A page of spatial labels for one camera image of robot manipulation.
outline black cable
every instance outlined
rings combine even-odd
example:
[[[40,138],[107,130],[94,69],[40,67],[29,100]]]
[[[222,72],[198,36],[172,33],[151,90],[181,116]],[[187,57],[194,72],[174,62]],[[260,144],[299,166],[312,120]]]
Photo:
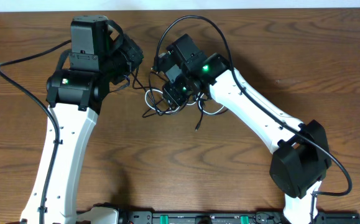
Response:
[[[31,59],[34,59],[34,58],[37,58],[37,57],[41,57],[41,56],[46,55],[46,54],[48,54],[50,52],[53,52],[54,50],[59,49],[60,47],[62,47],[64,45],[69,44],[70,42],[71,42],[71,40],[67,40],[64,43],[62,43],[62,44],[60,44],[60,45],[58,45],[56,47],[53,47],[50,50],[46,50],[46,51],[44,51],[42,53],[35,54],[35,55],[25,57],[25,58],[21,58],[21,59],[17,59],[17,60],[12,60],[12,61],[9,61],[9,62],[0,63],[0,76],[2,76],[3,79],[5,79],[7,82],[11,83],[12,85],[17,87],[18,89],[20,89],[20,91],[24,92],[33,101],[35,101],[35,103],[40,106],[40,108],[44,111],[44,113],[51,120],[51,123],[53,124],[54,131],[55,131],[55,140],[54,140],[53,153],[51,155],[50,164],[48,165],[47,175],[45,177],[45,182],[44,182],[44,186],[43,186],[42,199],[40,201],[40,207],[38,208],[38,210],[39,210],[39,223],[40,224],[44,223],[45,200],[46,200],[46,195],[47,195],[48,184],[50,182],[51,173],[52,173],[52,169],[53,169],[53,166],[54,166],[55,156],[57,155],[58,145],[60,144],[60,129],[58,127],[57,120],[55,120],[55,118],[48,111],[46,106],[44,106],[44,104],[36,96],[34,96],[31,92],[29,92],[27,89],[25,89],[20,84],[16,83],[14,80],[10,79],[6,74],[4,74],[4,72],[1,70],[1,67],[6,66],[6,65],[12,65],[12,64],[15,64],[15,63],[19,63],[19,62],[25,62],[27,60],[31,60]]]
[[[139,67],[137,67],[137,69],[136,69],[136,74],[131,73],[131,75],[134,78],[133,81],[132,81],[132,88],[135,89],[135,90],[144,90],[145,92],[148,91],[147,88],[153,88],[155,90],[158,90],[158,88],[156,88],[156,87],[149,87],[149,86],[142,85],[142,83],[138,80],[138,69],[139,69]]]
[[[309,140],[307,137],[305,137],[304,135],[300,134],[297,130],[293,129],[292,127],[288,126],[285,122],[281,121],[280,119],[278,119],[276,116],[274,116],[270,111],[268,111],[267,109],[265,109],[262,105],[260,105],[253,97],[251,97],[247,91],[246,91],[246,87],[242,86],[239,82],[239,80],[236,78],[236,74],[235,74],[235,68],[234,68],[234,63],[233,63],[233,59],[232,59],[232,55],[231,55],[231,51],[229,49],[227,40],[225,39],[224,34],[222,33],[222,31],[218,28],[218,26],[212,22],[211,20],[203,17],[203,16],[183,16],[181,18],[178,18],[177,20],[175,20],[172,24],[169,25],[169,27],[166,29],[166,31],[163,33],[163,35],[161,36],[157,49],[156,49],[156,54],[155,54],[155,59],[154,59],[154,69],[159,71],[159,50],[160,50],[160,46],[162,45],[163,39],[166,36],[167,32],[178,22],[184,20],[184,19],[201,19],[204,20],[206,22],[208,22],[209,24],[211,24],[218,32],[218,34],[221,36],[224,45],[225,45],[225,49],[228,53],[228,60],[229,60],[229,69],[232,73],[232,76],[234,78],[235,84],[238,86],[238,88],[241,90],[241,93],[243,95],[245,95],[247,97],[247,99],[249,99],[256,107],[258,107],[261,111],[263,111],[267,116],[269,116],[271,119],[273,119],[276,123],[280,124],[283,128],[285,128],[286,130],[290,131],[291,133],[293,133],[294,135],[300,137],[302,140],[304,140],[305,142],[315,146],[317,149],[321,150],[322,152],[324,152],[331,160],[333,160],[333,162],[335,162],[335,164],[340,168],[340,170],[343,172],[344,176],[347,179],[347,183],[348,183],[348,188],[347,190],[345,190],[344,192],[320,192],[320,191],[314,191],[313,195],[328,195],[328,196],[344,196],[350,193],[351,189],[353,188],[353,183],[351,181],[351,177],[349,176],[347,170],[344,168],[344,166],[340,163],[340,161],[338,161],[330,152],[324,150],[321,146],[317,145],[315,142]]]
[[[155,96],[154,96],[154,92],[152,91],[152,84],[150,82],[150,74],[153,73],[152,71],[149,72],[148,74],[148,84],[149,84],[149,91],[150,91],[150,96],[152,97],[151,99],[151,103],[153,104],[154,108],[155,108],[155,111],[156,111],[156,114],[158,116],[163,116],[166,114],[166,112],[162,111],[161,109],[159,109],[155,103]]]
[[[67,60],[67,58],[71,52],[72,52],[72,49],[66,49],[61,53],[60,58],[58,59],[57,67],[55,67],[56,71],[62,69],[63,64],[65,63],[65,61]]]
[[[315,199],[316,199],[316,195],[315,194],[311,194],[311,210],[310,210],[310,218],[311,218],[311,224],[315,223],[315,219],[314,219],[314,208],[315,208]]]
[[[201,98],[202,98],[202,93],[199,94],[198,99],[196,101],[196,103],[198,105],[198,108],[199,108],[199,105],[200,105]],[[204,114],[204,112],[203,112],[203,104],[200,107],[201,107],[200,119],[199,119],[198,124],[196,124],[195,131],[198,131],[198,129],[200,128],[200,125],[202,124],[202,119],[203,119],[203,114]]]
[[[115,90],[112,90],[112,91],[109,91],[109,93],[114,93],[116,91],[123,90],[123,89],[127,88],[130,85],[130,78],[127,75],[123,75],[123,76],[124,76],[124,79],[127,80],[127,82],[125,84],[121,85],[119,88],[117,88]]]
[[[223,113],[225,113],[225,112],[228,111],[228,108],[226,108],[225,110],[220,111],[220,112],[217,112],[217,113],[214,113],[214,114],[213,114],[213,113],[205,113],[205,112],[203,111],[202,106],[200,105],[200,102],[202,102],[202,104],[204,104],[204,102],[205,102],[205,101],[208,101],[208,100],[210,100],[210,99],[202,99],[202,98],[201,98],[199,102],[196,102],[196,105],[198,106],[199,111],[202,112],[204,115],[206,115],[206,116],[217,116],[217,115],[221,115],[221,114],[223,114]]]
[[[165,81],[165,82],[168,81],[167,79],[161,77],[158,72],[152,72],[152,73],[155,74],[157,77],[159,77],[161,80],[163,80],[163,81]]]
[[[164,99],[160,99],[160,100],[156,103],[156,105],[158,105],[159,103],[163,102],[163,100],[164,100]],[[174,112],[172,112],[172,113],[167,113],[166,115],[175,115],[175,114],[178,114],[181,110],[184,109],[184,107],[185,107],[186,105],[187,105],[187,104],[185,103],[185,104],[183,104],[183,105],[180,107],[180,109],[178,109],[177,111],[174,111]],[[149,108],[147,111],[145,111],[145,113],[142,114],[142,118],[148,118],[148,117],[150,117],[150,116],[153,116],[153,115],[156,115],[156,114],[157,114],[157,112],[155,112],[155,113],[151,113],[151,114],[146,115],[150,110],[152,110],[152,108]],[[169,107],[167,110],[165,110],[165,112],[169,112],[169,111],[172,111],[172,109],[171,109],[170,107]]]

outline brown wooden surface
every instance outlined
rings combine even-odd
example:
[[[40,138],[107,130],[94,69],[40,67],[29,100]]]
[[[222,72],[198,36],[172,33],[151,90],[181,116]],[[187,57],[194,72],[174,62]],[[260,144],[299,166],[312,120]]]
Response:
[[[319,121],[331,151],[349,170],[351,194],[319,196],[318,207],[360,213],[360,9],[0,13],[0,62],[69,39],[73,16],[96,13],[114,19],[143,49],[144,83],[157,41],[174,19],[201,14],[214,20],[245,79],[289,114]],[[216,32],[198,21],[180,23],[162,46],[184,33],[206,54],[224,54]],[[60,52],[4,70],[44,100]],[[207,117],[194,132],[196,107],[142,119],[146,108],[142,90],[128,88],[104,100],[80,177],[79,209],[98,202],[156,210],[283,208],[283,193],[269,176],[269,151],[235,115]],[[16,221],[28,201],[46,119],[0,77],[0,223]],[[321,189],[345,188],[333,165]]]

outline white wall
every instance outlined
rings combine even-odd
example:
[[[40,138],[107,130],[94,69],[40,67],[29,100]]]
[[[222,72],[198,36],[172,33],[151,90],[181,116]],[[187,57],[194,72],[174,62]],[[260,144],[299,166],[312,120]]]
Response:
[[[0,0],[0,12],[360,7],[360,0]]]

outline green terminal block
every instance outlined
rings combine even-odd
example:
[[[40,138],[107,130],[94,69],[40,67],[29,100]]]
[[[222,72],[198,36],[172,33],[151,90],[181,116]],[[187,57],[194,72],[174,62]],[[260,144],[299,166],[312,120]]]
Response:
[[[160,224],[168,224],[168,215],[160,216]]]
[[[241,216],[241,224],[249,224],[249,217]]]

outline green led light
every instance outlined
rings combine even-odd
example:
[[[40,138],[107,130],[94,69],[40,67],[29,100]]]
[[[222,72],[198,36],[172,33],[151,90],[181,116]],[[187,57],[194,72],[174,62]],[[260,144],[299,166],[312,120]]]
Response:
[[[209,65],[205,65],[202,68],[203,68],[203,71],[207,72],[209,70]]]

